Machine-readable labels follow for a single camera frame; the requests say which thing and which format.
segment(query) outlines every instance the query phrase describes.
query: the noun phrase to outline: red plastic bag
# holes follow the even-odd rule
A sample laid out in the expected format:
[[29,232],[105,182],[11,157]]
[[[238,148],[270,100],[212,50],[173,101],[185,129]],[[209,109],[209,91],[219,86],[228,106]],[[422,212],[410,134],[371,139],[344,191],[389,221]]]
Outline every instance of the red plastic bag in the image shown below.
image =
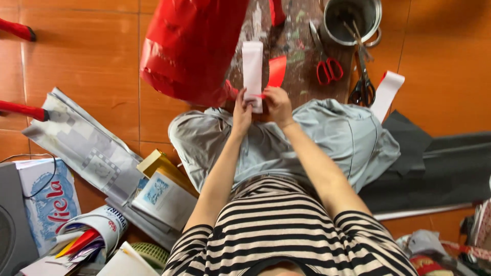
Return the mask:
[[[219,107],[236,89],[225,81],[248,0],[161,0],[143,44],[140,76],[160,93]],[[278,22],[281,14],[275,15]]]

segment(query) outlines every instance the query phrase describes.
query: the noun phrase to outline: green basket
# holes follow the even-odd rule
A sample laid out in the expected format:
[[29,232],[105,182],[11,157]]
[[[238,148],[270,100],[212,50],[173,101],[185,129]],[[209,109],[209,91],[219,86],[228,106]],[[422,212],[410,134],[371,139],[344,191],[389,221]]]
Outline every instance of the green basket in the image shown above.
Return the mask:
[[155,269],[164,269],[169,252],[160,246],[150,243],[134,243],[131,247]]

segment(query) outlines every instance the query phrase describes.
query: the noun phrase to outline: black cable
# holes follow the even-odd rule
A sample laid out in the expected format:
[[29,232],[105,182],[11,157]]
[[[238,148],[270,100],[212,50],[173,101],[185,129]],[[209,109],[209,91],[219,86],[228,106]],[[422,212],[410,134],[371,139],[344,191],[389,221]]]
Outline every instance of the black cable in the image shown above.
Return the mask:
[[12,155],[10,157],[7,157],[5,159],[3,159],[2,161],[0,161],[0,163],[3,163],[7,160],[9,160],[10,158],[14,158],[14,157],[18,157],[18,156],[40,156],[40,155],[50,155],[51,157],[53,157],[53,163],[54,163],[54,170],[53,170],[53,174],[51,175],[51,177],[49,178],[49,180],[46,182],[46,184],[43,185],[43,187],[41,187],[37,192],[35,192],[33,195],[30,195],[30,196],[25,196],[24,195],[24,192],[22,192],[22,197],[24,199],[30,199],[32,197],[35,197],[38,193],[40,193],[44,188],[46,188],[46,186],[48,184],[51,183],[51,180],[53,179],[53,177],[55,176],[55,173],[56,173],[56,158],[52,155],[52,154],[49,154],[49,153],[43,153],[43,154],[17,154],[17,155]]

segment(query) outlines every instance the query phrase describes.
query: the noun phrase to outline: hand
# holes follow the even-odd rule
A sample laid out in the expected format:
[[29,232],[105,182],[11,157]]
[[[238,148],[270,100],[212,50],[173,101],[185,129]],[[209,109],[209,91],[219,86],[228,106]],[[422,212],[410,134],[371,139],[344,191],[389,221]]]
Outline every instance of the hand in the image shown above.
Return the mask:
[[268,86],[264,89],[263,94],[266,96],[265,100],[270,114],[279,128],[283,130],[286,126],[295,123],[292,115],[292,103],[285,90]]
[[237,98],[235,99],[235,108],[234,108],[234,125],[232,126],[231,135],[237,135],[240,138],[243,138],[250,127],[252,121],[252,105],[246,104],[244,102],[244,93],[247,88],[242,89],[237,94]]

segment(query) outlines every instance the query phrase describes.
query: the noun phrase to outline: speaker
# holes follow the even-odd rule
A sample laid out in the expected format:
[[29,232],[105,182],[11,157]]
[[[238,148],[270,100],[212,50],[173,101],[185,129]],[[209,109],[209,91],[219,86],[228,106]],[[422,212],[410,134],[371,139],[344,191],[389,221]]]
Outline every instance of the speaker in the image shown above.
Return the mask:
[[14,163],[0,164],[0,276],[13,276],[39,256]]

